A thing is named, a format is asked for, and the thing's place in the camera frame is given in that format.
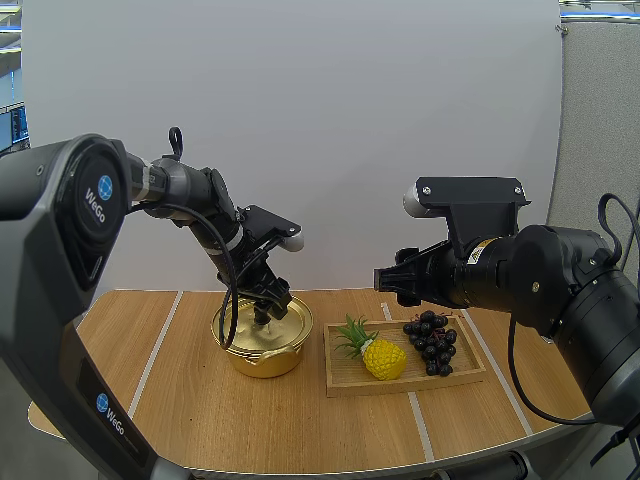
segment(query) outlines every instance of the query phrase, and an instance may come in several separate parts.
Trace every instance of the pineapple leaves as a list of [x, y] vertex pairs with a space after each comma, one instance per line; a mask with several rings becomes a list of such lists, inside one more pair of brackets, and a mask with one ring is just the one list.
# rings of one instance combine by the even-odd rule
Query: pineapple leaves
[[365, 323], [367, 323], [367, 319], [364, 315], [361, 315], [357, 320], [354, 320], [353, 317], [347, 313], [345, 319], [345, 326], [336, 327], [338, 332], [341, 334], [336, 338], [344, 338], [346, 342], [338, 345], [336, 350], [340, 347], [351, 348], [353, 351], [349, 352], [348, 355], [351, 358], [355, 358], [361, 355], [360, 349], [365, 342], [375, 340], [378, 337], [379, 332], [367, 333], [365, 331]]

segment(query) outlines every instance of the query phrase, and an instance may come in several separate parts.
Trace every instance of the wooden tray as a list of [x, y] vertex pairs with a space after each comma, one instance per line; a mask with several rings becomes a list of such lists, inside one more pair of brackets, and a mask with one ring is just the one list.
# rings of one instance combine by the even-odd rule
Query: wooden tray
[[448, 377], [430, 377], [426, 364], [420, 358], [420, 352], [409, 343], [402, 326], [407, 321], [367, 322], [366, 331], [376, 331], [378, 338], [395, 343], [407, 353], [407, 367], [396, 380], [377, 380], [364, 366], [360, 358], [347, 356], [348, 350], [336, 347], [344, 342], [337, 338], [340, 332], [336, 327], [344, 324], [325, 324], [324, 348], [327, 367], [327, 397], [350, 397], [355, 395], [383, 395], [387, 393], [414, 392], [432, 388], [450, 387], [465, 383], [481, 382], [486, 379], [485, 369], [478, 352], [469, 339], [466, 329], [457, 315], [448, 316], [447, 329], [458, 332], [455, 343], [456, 354], [451, 359], [453, 373]]

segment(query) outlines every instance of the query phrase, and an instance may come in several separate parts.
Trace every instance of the blue logo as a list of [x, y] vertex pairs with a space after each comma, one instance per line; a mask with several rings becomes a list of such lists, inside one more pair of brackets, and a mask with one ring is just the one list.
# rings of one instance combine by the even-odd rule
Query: blue logo
[[96, 399], [96, 408], [100, 413], [104, 413], [107, 411], [108, 407], [109, 407], [109, 399], [104, 393], [101, 393], [100, 395], [98, 395], [98, 398]]
[[111, 183], [111, 177], [109, 175], [103, 175], [98, 180], [98, 195], [105, 202], [111, 198], [113, 193], [113, 184]]

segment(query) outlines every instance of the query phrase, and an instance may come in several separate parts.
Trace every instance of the white backdrop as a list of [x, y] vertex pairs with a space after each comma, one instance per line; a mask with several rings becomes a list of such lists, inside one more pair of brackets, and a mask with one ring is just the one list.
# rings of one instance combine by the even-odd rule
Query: white backdrop
[[[303, 226], [271, 255], [294, 289], [365, 287], [402, 247], [446, 238], [405, 214], [419, 176], [516, 176], [544, 223], [560, 119], [556, 0], [27, 0], [32, 145], [85, 132], [147, 160], [182, 128], [236, 205]], [[110, 288], [219, 290], [188, 230], [128, 218]]]

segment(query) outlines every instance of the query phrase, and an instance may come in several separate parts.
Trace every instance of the pineapple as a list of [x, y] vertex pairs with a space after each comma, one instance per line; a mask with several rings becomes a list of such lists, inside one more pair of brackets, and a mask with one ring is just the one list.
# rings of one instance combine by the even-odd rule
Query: pineapple
[[365, 367], [378, 380], [394, 380], [400, 376], [407, 366], [407, 354], [397, 345], [376, 338], [378, 332], [367, 334], [364, 331], [366, 320], [362, 317], [357, 322], [347, 314], [347, 326], [338, 327], [342, 335], [349, 343], [338, 345], [340, 347], [353, 348], [351, 357], [362, 355]]

